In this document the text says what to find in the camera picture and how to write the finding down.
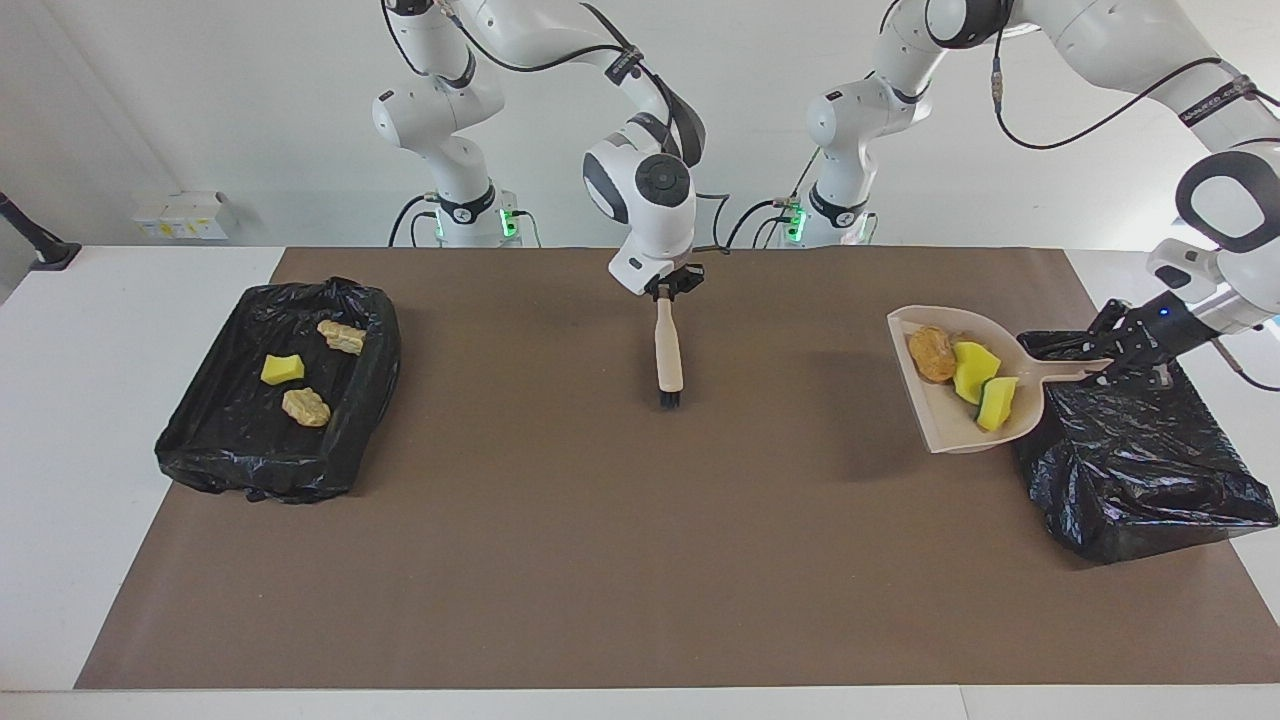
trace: black plastic bag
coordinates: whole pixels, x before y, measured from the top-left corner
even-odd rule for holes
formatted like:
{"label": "black plastic bag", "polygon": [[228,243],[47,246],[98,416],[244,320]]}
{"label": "black plastic bag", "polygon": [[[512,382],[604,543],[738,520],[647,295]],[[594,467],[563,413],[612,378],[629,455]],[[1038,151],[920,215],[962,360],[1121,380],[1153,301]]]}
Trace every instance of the black plastic bag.
{"label": "black plastic bag", "polygon": [[[330,350],[320,320],[367,332],[357,357]],[[271,387],[268,355],[301,355],[306,378]],[[349,492],[399,373],[396,309],[380,290],[333,278],[244,292],[156,443],[160,469],[202,492],[243,489],[250,501],[307,503]],[[280,409],[310,387],[333,418],[303,428]]]}
{"label": "black plastic bag", "polygon": [[[1082,333],[1027,333],[1037,347]],[[1169,389],[1048,384],[1044,418],[1014,443],[1050,533],[1078,555],[1123,562],[1280,524],[1183,369]]]}

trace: white table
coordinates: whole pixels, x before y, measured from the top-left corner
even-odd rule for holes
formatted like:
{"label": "white table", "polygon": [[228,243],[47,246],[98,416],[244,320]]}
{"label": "white table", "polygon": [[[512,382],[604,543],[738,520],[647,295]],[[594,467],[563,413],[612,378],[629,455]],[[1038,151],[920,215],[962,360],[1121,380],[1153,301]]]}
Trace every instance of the white table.
{"label": "white table", "polygon": [[[1280,687],[70,692],[169,487],[155,438],[239,295],[266,283],[280,255],[88,247],[72,269],[27,278],[0,306],[0,717],[1106,720],[1272,717],[1280,707]],[[1100,305],[1160,290],[1139,254],[1070,255]],[[1280,338],[1229,342],[1280,383]],[[1254,474],[1280,488],[1280,396],[1248,388],[1208,348],[1184,365]],[[1235,546],[1280,616],[1280,532]]]}

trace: brown surface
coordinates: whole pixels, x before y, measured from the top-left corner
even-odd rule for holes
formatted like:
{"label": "brown surface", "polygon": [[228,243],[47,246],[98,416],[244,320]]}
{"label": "brown surface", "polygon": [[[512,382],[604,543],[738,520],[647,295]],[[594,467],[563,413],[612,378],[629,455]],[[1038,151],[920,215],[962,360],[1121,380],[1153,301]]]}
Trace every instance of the brown surface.
{"label": "brown surface", "polygon": [[401,386],[358,491],[170,491],[79,688],[1280,682],[1229,544],[1092,568],[1011,452],[925,454],[884,315],[1092,309],[1061,252],[708,259],[657,409],[607,251],[289,250],[387,290]]}

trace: beige dustpan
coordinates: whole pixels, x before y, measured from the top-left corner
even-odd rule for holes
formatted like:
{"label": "beige dustpan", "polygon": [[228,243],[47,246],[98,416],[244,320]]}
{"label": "beige dustpan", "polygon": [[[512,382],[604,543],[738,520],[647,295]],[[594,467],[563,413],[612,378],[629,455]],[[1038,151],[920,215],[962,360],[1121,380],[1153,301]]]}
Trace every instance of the beige dustpan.
{"label": "beige dustpan", "polygon": [[[998,432],[984,432],[974,421],[978,409],[961,400],[951,383],[934,384],[915,369],[908,350],[908,338],[925,325],[934,325],[951,333],[964,333],[987,346],[1001,360],[1000,377],[1018,378],[1014,410]],[[1105,369],[1110,360],[1093,363],[1043,363],[1023,350],[1009,331],[968,310],[955,307],[929,307],[913,305],[896,310],[888,316],[893,350],[899,369],[906,380],[915,419],[929,452],[968,454],[989,450],[1015,441],[1036,429],[1044,414],[1044,383],[1079,382],[1091,373]]]}

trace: black stand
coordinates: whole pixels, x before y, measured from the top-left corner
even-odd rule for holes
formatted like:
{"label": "black stand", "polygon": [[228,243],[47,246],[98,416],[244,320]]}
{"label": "black stand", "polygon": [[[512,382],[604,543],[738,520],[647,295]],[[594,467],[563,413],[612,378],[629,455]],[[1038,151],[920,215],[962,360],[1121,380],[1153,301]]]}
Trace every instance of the black stand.
{"label": "black stand", "polygon": [[36,249],[36,260],[31,264],[32,270],[64,270],[81,251],[79,243],[63,242],[54,233],[37,225],[3,192],[0,192],[0,217],[9,220],[9,224],[17,228]]}

